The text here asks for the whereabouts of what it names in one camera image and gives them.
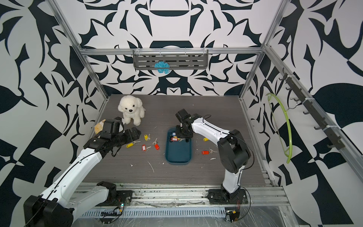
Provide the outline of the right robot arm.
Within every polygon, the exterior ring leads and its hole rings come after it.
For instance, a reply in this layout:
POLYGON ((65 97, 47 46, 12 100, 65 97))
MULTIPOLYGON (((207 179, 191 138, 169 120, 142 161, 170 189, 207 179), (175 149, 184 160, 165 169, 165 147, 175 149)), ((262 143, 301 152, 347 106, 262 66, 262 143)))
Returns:
POLYGON ((232 200, 240 191, 241 176, 251 157, 248 144, 238 130, 225 130, 208 122, 199 114, 189 114, 185 109, 177 112, 180 124, 176 127, 179 138, 191 139, 200 134, 218 147, 221 163, 225 168, 225 177, 221 185, 221 195, 225 200, 232 200))

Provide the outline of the silver key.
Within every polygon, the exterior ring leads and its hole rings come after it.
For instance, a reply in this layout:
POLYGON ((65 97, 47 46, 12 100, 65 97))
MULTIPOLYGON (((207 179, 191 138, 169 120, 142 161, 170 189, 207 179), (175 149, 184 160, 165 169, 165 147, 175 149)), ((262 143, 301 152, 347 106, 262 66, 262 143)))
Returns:
POLYGON ((144 139, 145 139, 145 141, 150 141, 151 140, 150 134, 145 134, 144 139))

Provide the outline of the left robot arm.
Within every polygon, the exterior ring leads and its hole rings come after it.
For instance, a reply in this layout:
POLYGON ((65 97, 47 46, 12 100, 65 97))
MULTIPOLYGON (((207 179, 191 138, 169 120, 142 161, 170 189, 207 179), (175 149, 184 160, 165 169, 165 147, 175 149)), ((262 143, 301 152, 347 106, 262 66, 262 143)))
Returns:
POLYGON ((72 200, 78 186, 89 172, 111 153, 138 140, 141 131, 136 127, 124 129, 120 117, 104 122, 103 129, 92 137, 67 170, 39 196, 30 196, 23 205, 27 227, 70 227, 84 213, 101 203, 122 205, 116 185, 102 181, 91 191, 72 200))

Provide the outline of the teal plastic storage box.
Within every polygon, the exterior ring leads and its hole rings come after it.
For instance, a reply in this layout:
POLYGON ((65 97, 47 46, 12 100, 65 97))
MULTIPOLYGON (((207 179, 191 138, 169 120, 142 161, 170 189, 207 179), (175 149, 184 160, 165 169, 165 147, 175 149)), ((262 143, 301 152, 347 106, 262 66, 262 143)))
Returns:
POLYGON ((165 159, 171 165, 187 165, 192 159, 192 141, 173 141, 175 131, 174 127, 167 132, 165 159))

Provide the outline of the red white tag key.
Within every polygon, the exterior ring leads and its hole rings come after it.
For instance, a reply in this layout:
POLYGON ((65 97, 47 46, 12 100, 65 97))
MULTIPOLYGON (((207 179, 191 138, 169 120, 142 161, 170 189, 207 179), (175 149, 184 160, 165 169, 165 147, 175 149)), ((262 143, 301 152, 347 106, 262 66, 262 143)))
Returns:
POLYGON ((151 148, 151 146, 142 145, 142 150, 143 151, 148 151, 150 148, 151 148))

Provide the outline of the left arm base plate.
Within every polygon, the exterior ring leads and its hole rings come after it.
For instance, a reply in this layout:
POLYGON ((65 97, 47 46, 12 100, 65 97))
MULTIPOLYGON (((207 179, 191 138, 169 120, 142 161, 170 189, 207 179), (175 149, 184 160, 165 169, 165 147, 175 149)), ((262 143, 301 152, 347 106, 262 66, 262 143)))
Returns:
POLYGON ((96 207, 118 206, 121 205, 122 203, 129 205, 130 202, 132 201, 132 194, 133 194, 132 190, 120 190, 120 191, 111 190, 109 192, 107 200, 102 203, 99 203, 98 205, 96 205, 96 207))

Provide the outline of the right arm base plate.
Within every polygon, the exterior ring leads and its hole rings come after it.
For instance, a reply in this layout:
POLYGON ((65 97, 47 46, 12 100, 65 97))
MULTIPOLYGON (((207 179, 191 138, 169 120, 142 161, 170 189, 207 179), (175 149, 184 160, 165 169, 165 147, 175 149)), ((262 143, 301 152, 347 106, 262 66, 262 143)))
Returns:
POLYGON ((210 204, 248 204, 248 195, 244 189, 238 189, 230 194, 225 189, 209 189, 207 199, 210 204))

